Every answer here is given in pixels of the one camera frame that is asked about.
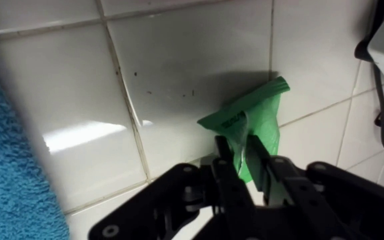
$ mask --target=green plastic bag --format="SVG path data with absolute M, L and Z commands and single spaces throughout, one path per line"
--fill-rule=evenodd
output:
M 279 128 L 276 121 L 281 93 L 290 87 L 278 77 L 237 99 L 220 111 L 208 115 L 198 124 L 227 138 L 233 151 L 233 164 L 239 177 L 251 181 L 245 161 L 247 135 L 257 135 L 271 155 L 278 153 Z

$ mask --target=screw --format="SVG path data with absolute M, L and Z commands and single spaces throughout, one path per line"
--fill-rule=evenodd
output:
M 119 227 L 117 225 L 108 225 L 102 231 L 102 235 L 106 238 L 114 237 L 118 235 L 118 233 Z
M 322 164 L 316 164 L 314 166 L 314 168 L 319 169 L 319 170 L 327 170 L 327 168 Z

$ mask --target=white tiled wall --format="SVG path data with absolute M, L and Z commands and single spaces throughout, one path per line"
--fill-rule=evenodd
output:
M 176 163 L 210 154 L 214 133 L 196 121 L 270 73 L 291 87 L 280 155 L 384 186 L 371 65 L 353 56 L 374 1 L 0 0 L 0 81 L 71 238 L 86 239 Z M 203 210 L 176 240 L 210 216 Z

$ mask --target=black cable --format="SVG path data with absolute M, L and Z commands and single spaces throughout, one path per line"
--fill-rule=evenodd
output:
M 381 84 L 381 73 L 380 69 L 376 66 L 376 64 L 373 64 L 373 70 L 374 70 L 374 81 L 376 83 L 376 91 L 377 96 L 379 98 L 379 104 L 380 104 L 380 137 L 381 137 L 381 144 L 384 148 L 384 94 L 383 94 L 383 88 Z

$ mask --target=terry cloth towel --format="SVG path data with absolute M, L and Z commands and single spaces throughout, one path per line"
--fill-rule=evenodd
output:
M 0 88 L 0 240 L 69 239 L 69 228 Z

